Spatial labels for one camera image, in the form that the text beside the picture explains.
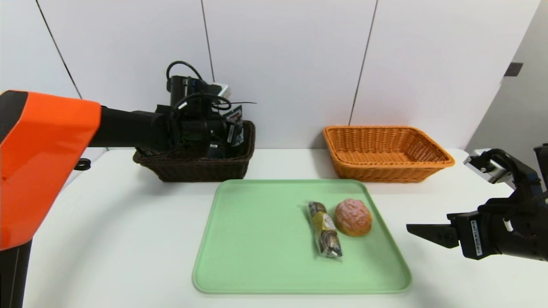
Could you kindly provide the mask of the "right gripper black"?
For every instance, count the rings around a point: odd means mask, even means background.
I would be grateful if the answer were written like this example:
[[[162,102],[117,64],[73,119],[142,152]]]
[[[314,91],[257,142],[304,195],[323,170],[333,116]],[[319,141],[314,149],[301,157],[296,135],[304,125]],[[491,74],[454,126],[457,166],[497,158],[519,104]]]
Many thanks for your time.
[[[469,212],[447,214],[450,224],[407,224],[407,232],[439,246],[462,249],[464,257],[481,260],[508,255],[547,261],[547,211],[503,214]]]

